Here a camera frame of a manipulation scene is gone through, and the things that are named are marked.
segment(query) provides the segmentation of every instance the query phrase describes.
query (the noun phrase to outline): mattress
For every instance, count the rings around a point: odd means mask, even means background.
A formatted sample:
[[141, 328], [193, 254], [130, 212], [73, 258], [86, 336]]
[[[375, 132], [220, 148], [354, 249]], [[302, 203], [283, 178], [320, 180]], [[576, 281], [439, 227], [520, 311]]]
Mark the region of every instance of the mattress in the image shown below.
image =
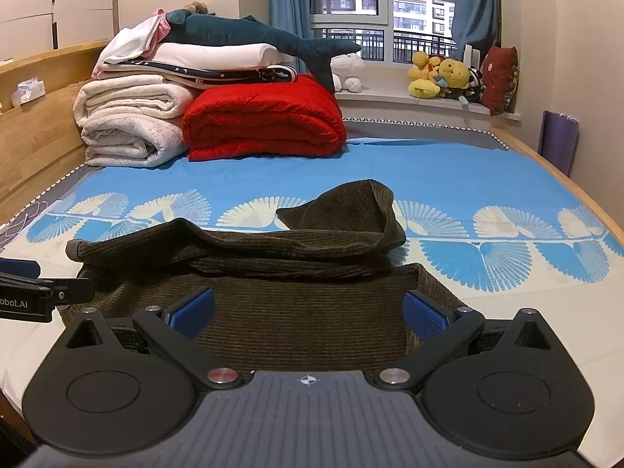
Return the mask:
[[[279, 207], [373, 178], [394, 191], [408, 237], [395, 262], [421, 262], [486, 317], [539, 309], [595, 394], [581, 452], [604, 468], [624, 457], [624, 248], [536, 162], [487, 133], [421, 126], [421, 138], [408, 140], [414, 128], [395, 124], [384, 126], [390, 139], [378, 139], [375, 125], [355, 126], [361, 138], [327, 158], [180, 158], [155, 170], [90, 171], [13, 234], [2, 256], [71, 277], [80, 268], [64, 254], [73, 238], [101, 241], [176, 217], [209, 230], [283, 230]], [[0, 321], [0, 385], [18, 407], [62, 329], [58, 314], [44, 325]]]

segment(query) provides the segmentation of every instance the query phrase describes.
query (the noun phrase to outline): white wardrobe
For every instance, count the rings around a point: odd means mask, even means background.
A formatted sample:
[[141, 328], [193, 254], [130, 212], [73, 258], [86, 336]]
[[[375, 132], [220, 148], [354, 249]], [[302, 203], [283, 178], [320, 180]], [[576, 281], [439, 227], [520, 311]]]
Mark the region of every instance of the white wardrobe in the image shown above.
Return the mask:
[[0, 62], [113, 34], [113, 0], [0, 0]]

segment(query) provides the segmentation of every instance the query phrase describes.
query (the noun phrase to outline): yellow plush toy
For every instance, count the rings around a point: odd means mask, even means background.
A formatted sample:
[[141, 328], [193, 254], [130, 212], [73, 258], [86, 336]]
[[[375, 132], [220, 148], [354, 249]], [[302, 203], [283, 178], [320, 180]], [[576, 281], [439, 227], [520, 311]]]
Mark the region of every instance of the yellow plush toy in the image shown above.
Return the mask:
[[414, 98], [436, 98], [440, 87], [428, 79], [417, 79], [409, 84], [408, 92]]
[[463, 62], [444, 60], [431, 72], [429, 80], [441, 88], [465, 90], [470, 87], [470, 71]]
[[412, 63], [414, 67], [408, 70], [408, 77], [413, 80], [429, 79], [429, 74], [434, 67], [440, 65], [440, 58], [434, 56], [432, 58], [424, 51], [417, 51], [412, 55]]

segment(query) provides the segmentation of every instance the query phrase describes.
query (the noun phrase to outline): shark plush toy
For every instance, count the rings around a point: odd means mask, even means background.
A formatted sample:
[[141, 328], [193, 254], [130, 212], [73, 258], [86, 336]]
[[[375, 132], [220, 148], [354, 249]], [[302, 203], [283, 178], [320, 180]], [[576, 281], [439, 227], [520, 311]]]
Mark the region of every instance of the shark plush toy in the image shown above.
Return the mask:
[[351, 40], [301, 39], [261, 23], [251, 15], [242, 19], [227, 19], [180, 9], [168, 12], [166, 19], [171, 25], [171, 31], [163, 42], [208, 46], [267, 43], [284, 54], [301, 58], [310, 73], [330, 93], [335, 92], [331, 73], [332, 58], [356, 53], [362, 48]]

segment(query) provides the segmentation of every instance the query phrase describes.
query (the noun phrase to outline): white pillow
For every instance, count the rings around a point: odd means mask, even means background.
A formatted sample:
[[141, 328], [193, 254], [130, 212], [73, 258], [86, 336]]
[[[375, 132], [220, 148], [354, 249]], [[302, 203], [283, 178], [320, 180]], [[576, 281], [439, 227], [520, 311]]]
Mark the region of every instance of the white pillow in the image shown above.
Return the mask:
[[173, 42], [159, 43], [145, 59], [198, 70], [256, 70], [293, 60], [264, 43], [210, 47]]

